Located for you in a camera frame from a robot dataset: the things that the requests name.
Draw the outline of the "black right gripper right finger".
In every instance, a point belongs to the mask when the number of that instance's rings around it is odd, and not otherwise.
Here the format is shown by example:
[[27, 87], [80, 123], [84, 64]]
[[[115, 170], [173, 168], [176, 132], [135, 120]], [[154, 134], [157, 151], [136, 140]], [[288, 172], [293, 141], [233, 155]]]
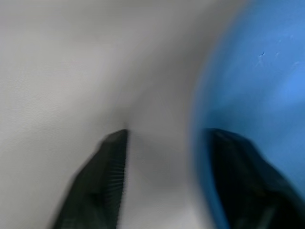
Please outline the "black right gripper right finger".
[[305, 229], [305, 200], [250, 140], [216, 128], [206, 135], [229, 229]]

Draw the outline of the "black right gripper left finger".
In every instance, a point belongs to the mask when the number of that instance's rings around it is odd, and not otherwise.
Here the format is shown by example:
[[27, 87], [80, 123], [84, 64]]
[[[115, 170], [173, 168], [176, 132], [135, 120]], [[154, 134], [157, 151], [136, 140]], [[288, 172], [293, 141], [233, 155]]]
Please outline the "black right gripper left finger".
[[72, 180], [51, 229], [117, 228], [127, 146], [127, 129], [102, 140]]

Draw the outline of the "blue bowl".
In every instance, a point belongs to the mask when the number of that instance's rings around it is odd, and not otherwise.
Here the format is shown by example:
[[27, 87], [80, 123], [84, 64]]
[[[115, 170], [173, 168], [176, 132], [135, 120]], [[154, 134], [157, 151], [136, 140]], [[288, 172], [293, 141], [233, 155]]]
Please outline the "blue bowl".
[[305, 200], [305, 0], [251, 0], [196, 85], [191, 146], [215, 229], [229, 229], [206, 131], [250, 140]]

